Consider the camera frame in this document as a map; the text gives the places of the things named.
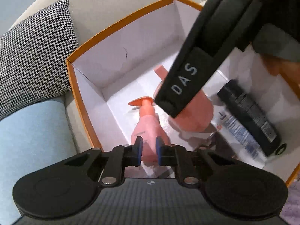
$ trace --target cushion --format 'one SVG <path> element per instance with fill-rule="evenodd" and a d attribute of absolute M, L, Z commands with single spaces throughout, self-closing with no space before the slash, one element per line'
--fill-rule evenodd
<path fill-rule="evenodd" d="M 0 120 L 71 90 L 65 60 L 78 42 L 68 4 L 58 0 L 0 37 Z"/>
<path fill-rule="evenodd" d="M 0 224 L 19 217 L 12 190 L 24 175 L 76 155 L 63 97 L 25 107 L 0 121 Z"/>

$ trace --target box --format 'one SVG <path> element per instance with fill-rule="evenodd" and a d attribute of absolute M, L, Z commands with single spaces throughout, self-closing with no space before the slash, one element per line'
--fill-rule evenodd
<path fill-rule="evenodd" d="M 74 98 L 92 147 L 111 151 L 130 143 L 139 114 L 128 102 L 153 96 L 160 83 L 153 68 L 171 67 L 201 9 L 189 0 L 160 0 L 108 27 L 69 56 Z M 243 53 L 234 49 L 203 90 L 213 99 L 233 78 L 252 94 L 288 144 L 264 167 L 286 181 L 300 160 L 300 101 L 281 76 L 268 74 L 251 46 Z M 158 106 L 155 110 L 171 142 L 188 151 L 215 130 L 185 136 Z"/>

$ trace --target barcode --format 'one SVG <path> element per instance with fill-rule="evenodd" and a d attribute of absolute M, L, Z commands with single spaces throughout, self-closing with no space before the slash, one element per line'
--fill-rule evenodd
<path fill-rule="evenodd" d="M 269 124 L 269 122 L 265 122 L 260 129 L 262 130 L 262 132 L 265 134 L 265 136 L 268 138 L 270 142 L 272 142 L 277 136 L 274 129 Z"/>

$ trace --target light blue pillow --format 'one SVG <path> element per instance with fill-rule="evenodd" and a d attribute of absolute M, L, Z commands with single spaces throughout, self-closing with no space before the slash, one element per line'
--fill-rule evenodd
<path fill-rule="evenodd" d="M 76 155 L 63 97 L 25 107 L 0 121 L 0 224 L 20 214 L 12 189 L 22 176 Z"/>

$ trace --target pink object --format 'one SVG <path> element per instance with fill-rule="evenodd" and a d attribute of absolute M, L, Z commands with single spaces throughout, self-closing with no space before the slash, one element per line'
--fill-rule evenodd
<path fill-rule="evenodd" d="M 158 65 L 154 72 L 163 81 L 168 74 L 168 71 L 162 65 Z M 154 93 L 157 94 L 160 83 Z M 205 93 L 200 90 L 197 95 L 190 101 L 190 103 L 178 114 L 178 116 L 170 120 L 174 122 L 181 130 L 189 132 L 202 132 L 205 130 L 214 115 L 214 107 L 212 102 L 207 98 Z"/>
<path fill-rule="evenodd" d="M 130 106 L 140 106 L 139 122 L 131 135 L 131 144 L 134 144 L 137 136 L 143 138 L 142 161 L 145 162 L 157 162 L 156 137 L 161 136 L 166 145 L 170 144 L 152 104 L 151 97 L 141 97 L 128 103 Z"/>

